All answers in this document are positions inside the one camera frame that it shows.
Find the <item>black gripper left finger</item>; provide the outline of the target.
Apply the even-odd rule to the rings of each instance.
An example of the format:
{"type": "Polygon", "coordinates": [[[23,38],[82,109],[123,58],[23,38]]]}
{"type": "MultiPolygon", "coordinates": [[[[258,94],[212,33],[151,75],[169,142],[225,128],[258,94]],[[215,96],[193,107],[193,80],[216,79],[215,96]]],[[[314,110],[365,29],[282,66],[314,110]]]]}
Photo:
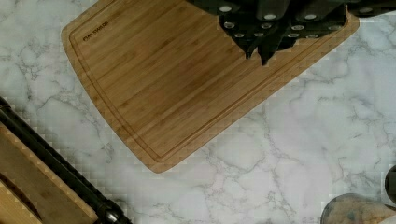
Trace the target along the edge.
{"type": "Polygon", "coordinates": [[[269,60],[288,27],[285,16],[291,0],[187,0],[219,17],[219,25],[250,59],[255,50],[269,60]]]}

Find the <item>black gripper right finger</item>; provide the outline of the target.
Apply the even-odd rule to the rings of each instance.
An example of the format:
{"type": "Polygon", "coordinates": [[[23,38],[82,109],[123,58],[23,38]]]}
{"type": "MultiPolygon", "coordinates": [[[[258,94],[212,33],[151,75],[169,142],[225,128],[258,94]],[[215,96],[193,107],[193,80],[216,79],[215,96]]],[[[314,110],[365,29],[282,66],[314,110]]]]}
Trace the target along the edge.
{"type": "Polygon", "coordinates": [[[258,46],[262,65],[299,38],[320,38],[343,28],[347,13],[370,18],[395,10],[395,0],[257,0],[257,18],[271,24],[258,46]]]}

